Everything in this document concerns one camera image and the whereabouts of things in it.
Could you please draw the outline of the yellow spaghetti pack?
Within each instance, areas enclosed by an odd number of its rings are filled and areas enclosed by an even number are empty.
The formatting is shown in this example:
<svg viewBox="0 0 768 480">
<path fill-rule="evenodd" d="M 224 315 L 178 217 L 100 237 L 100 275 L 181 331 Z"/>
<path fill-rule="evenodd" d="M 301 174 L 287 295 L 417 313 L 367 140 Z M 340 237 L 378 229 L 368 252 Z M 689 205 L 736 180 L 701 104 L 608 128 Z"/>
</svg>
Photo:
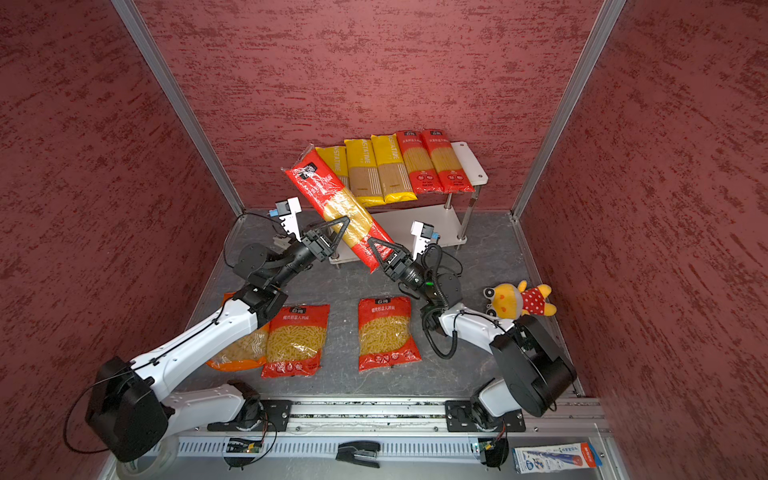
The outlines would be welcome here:
<svg viewBox="0 0 768 480">
<path fill-rule="evenodd" d="M 316 147 L 315 151 L 345 187 L 349 187 L 349 171 L 345 146 Z"/>
<path fill-rule="evenodd" d="M 352 194 L 363 207 L 384 205 L 384 194 L 372 142 L 366 139 L 347 139 L 344 144 Z"/>
<path fill-rule="evenodd" d="M 416 201 L 397 137 L 394 134 L 372 135 L 371 143 L 385 203 Z"/>
</svg>

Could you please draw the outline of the red spaghetti pack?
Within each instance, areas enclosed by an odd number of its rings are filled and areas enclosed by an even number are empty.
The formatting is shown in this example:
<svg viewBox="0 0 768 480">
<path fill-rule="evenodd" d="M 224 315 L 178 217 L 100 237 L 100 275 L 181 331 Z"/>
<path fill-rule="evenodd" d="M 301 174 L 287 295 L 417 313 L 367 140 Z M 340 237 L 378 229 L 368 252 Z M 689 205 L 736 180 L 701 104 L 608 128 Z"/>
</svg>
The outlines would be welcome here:
<svg viewBox="0 0 768 480">
<path fill-rule="evenodd" d="M 447 194 L 471 192 L 473 186 L 457 157 L 451 142 L 441 130 L 426 129 L 420 132 L 442 191 Z"/>
<path fill-rule="evenodd" d="M 444 189 L 421 137 L 415 131 L 395 133 L 401 155 L 415 194 L 443 193 Z"/>
</svg>

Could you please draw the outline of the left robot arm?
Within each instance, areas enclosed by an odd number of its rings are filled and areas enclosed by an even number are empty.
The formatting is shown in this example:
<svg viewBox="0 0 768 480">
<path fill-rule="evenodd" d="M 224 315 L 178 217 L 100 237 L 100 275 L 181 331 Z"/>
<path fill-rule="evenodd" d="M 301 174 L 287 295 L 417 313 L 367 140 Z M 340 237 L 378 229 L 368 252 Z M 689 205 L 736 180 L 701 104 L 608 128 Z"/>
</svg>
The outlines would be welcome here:
<svg viewBox="0 0 768 480">
<path fill-rule="evenodd" d="M 219 430 L 265 429 L 259 394 L 242 381 L 178 394 L 197 368 L 241 338 L 268 324 L 281 310 L 286 285 L 314 261 L 330 258 L 350 220 L 342 216 L 291 235 L 282 252 L 254 243 L 240 253 L 233 271 L 243 286 L 209 317 L 167 343 L 124 361 L 114 357 L 84 391 L 85 421 L 118 461 L 139 459 L 182 431 L 212 425 Z"/>
</svg>

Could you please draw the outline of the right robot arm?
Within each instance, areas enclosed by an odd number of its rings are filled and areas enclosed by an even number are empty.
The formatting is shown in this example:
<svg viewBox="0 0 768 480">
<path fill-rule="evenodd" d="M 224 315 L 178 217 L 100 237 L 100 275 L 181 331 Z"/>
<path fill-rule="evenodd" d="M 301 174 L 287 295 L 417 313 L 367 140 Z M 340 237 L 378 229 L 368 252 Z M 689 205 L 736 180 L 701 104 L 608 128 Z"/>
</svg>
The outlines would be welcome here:
<svg viewBox="0 0 768 480">
<path fill-rule="evenodd" d="M 460 274 L 442 265 L 441 246 L 430 244 L 414 256 L 405 246 L 372 237 L 367 241 L 383 272 L 411 296 L 421 299 L 422 330 L 442 359 L 452 358 L 461 341 L 492 355 L 500 373 L 473 393 L 472 422 L 489 430 L 518 410 L 535 417 L 557 409 L 558 398 L 577 372 L 544 325 L 533 315 L 504 319 L 463 302 Z"/>
</svg>

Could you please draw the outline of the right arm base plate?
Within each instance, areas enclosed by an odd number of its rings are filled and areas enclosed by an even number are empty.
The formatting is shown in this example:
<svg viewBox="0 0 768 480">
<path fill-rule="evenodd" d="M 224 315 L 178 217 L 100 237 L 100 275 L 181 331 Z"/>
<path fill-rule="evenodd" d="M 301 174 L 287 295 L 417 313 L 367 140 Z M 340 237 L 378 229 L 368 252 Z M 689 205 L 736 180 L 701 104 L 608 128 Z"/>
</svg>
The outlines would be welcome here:
<svg viewBox="0 0 768 480">
<path fill-rule="evenodd" d="M 521 410 L 513 410 L 495 417 L 479 401 L 448 400 L 444 406 L 447 429 L 452 433 L 500 433 L 502 431 L 521 433 L 526 431 Z"/>
</svg>

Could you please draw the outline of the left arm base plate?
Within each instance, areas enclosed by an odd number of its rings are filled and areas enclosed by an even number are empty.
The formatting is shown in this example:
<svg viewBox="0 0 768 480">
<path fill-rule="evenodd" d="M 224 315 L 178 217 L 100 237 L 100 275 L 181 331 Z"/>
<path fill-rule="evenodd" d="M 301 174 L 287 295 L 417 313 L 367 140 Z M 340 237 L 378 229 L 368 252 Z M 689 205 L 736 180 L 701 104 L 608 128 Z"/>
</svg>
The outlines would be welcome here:
<svg viewBox="0 0 768 480">
<path fill-rule="evenodd" d="M 293 402 L 290 400 L 248 399 L 232 420 L 210 423 L 207 425 L 207 430 L 250 434 L 272 428 L 277 432 L 284 432 L 292 406 Z"/>
</svg>

